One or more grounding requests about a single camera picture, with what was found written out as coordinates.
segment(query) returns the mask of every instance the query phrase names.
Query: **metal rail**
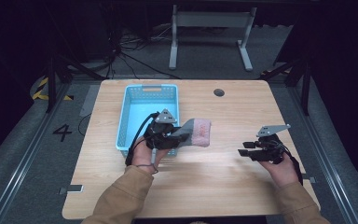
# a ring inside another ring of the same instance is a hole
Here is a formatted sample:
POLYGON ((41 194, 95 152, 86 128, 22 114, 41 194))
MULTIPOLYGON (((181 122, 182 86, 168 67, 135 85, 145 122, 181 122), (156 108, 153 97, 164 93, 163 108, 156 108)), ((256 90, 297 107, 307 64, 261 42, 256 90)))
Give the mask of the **metal rail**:
POLYGON ((336 198, 337 204, 341 213, 346 221, 346 223, 358 223, 358 216, 351 205, 351 202, 348 198, 347 191, 344 188, 344 185, 337 173, 334 164, 329 160, 327 154, 325 153, 324 147, 318 136, 315 127, 312 124, 312 121, 309 117, 306 117, 303 113, 302 106, 300 103, 300 96, 295 88, 288 88, 290 96, 292 97, 293 102, 295 102, 296 109, 302 121, 307 128, 308 133, 310 134, 310 139, 314 145, 314 152, 318 162, 321 165, 321 168, 326 177, 327 183, 336 198))
POLYGON ((51 109, 51 111, 43 117, 39 128, 37 129, 34 138, 32 139, 30 145, 28 146, 27 150, 24 153, 19 165, 17 166, 15 172, 11 176, 7 187, 0 198, 0 223, 2 222, 5 214, 7 213, 8 208, 10 207, 11 203, 14 200, 17 192, 19 191, 22 181, 24 180, 25 176, 27 175, 28 170, 30 169, 34 157, 36 156, 37 152, 40 148, 40 142, 45 134, 49 124, 51 123, 54 115, 61 104, 61 99, 65 96, 69 89, 69 84, 62 84, 59 92, 58 92, 58 99, 60 99, 56 105, 51 109))

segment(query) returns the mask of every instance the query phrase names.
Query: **beige jacket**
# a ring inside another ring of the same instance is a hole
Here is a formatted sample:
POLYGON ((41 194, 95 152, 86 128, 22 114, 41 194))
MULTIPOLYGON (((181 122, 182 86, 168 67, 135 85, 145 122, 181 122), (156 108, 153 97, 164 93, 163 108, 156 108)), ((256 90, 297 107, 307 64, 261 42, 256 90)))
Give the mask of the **beige jacket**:
MULTIPOLYGON (((136 166, 128 166, 124 175, 101 195, 92 216, 82 223, 130 224, 142 211, 153 179, 136 166)), ((286 223, 329 223, 299 183, 279 189, 276 195, 286 223)))

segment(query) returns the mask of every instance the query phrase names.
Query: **pink cloth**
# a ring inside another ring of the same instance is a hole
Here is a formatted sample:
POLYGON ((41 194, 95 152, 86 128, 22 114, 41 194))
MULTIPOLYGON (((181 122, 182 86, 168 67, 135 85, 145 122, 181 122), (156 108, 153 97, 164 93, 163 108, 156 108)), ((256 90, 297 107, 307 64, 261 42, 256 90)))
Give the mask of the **pink cloth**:
POLYGON ((194 129, 191 135, 191 145, 208 147, 210 144, 211 121, 208 119, 194 119, 194 129))

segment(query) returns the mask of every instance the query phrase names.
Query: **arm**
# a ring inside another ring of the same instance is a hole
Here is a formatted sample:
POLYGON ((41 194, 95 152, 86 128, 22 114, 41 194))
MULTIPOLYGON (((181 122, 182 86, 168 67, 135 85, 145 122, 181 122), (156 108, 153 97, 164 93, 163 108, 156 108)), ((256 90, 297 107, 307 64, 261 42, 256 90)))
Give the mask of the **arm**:
POLYGON ((286 223, 329 223, 319 212, 318 205, 298 182, 292 161, 283 153, 283 161, 272 164, 259 162, 271 174, 278 187, 276 197, 286 223))
MULTIPOLYGON (((153 183, 155 168, 150 164, 152 150, 139 139, 134 151, 132 165, 128 166, 118 180, 107 188, 97 204, 92 216, 82 223, 131 223, 142 211, 146 195, 153 183)), ((159 150, 156 156, 156 168, 159 161, 168 153, 168 149, 159 150)))

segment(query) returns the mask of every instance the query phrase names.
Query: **person's right hand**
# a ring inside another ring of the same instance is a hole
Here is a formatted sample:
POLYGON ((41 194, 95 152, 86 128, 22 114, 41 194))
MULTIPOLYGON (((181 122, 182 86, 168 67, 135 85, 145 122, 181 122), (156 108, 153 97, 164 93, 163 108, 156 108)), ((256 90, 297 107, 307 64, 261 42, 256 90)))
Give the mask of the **person's right hand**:
POLYGON ((155 164, 151 164, 152 149, 146 145, 143 136, 136 140, 136 148, 133 153, 132 165, 139 166, 140 169, 147 171, 149 174, 154 174, 158 168, 159 161, 168 154, 171 148, 157 150, 155 164))
POLYGON ((278 188, 298 181, 295 166, 286 153, 283 153, 283 161, 279 164, 269 161, 260 161, 259 163, 268 170, 278 188))

